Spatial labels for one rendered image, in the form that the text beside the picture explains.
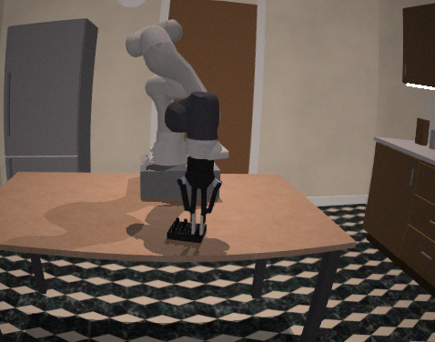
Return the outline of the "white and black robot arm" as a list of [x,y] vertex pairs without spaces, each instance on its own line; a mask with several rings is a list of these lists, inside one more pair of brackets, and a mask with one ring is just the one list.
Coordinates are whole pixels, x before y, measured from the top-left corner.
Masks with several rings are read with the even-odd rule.
[[[139,57],[143,50],[148,69],[156,74],[146,82],[146,92],[157,107],[157,140],[149,156],[152,165],[184,165],[187,155],[207,160],[228,158],[228,150],[218,142],[218,97],[206,90],[176,50],[174,43],[182,35],[181,25],[172,19],[147,26],[126,39],[127,52]],[[174,102],[174,97],[182,100]]]

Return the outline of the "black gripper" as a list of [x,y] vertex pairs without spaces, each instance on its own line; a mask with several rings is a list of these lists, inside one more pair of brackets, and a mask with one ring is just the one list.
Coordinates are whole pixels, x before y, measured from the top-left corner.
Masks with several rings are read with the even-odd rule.
[[[191,171],[190,171],[191,170]],[[205,173],[195,173],[205,172]],[[191,188],[191,206],[189,205],[187,196],[186,182],[192,186]],[[177,180],[181,195],[183,199],[183,205],[185,211],[190,213],[190,223],[192,223],[191,234],[196,232],[196,203],[197,203],[197,188],[201,189],[201,215],[200,215],[200,235],[204,233],[204,225],[206,222],[206,214],[212,212],[216,196],[219,188],[222,185],[222,181],[215,179],[214,175],[214,160],[196,159],[192,157],[187,158],[187,172],[184,176]],[[210,199],[209,206],[207,208],[207,188],[213,184],[214,190]]]

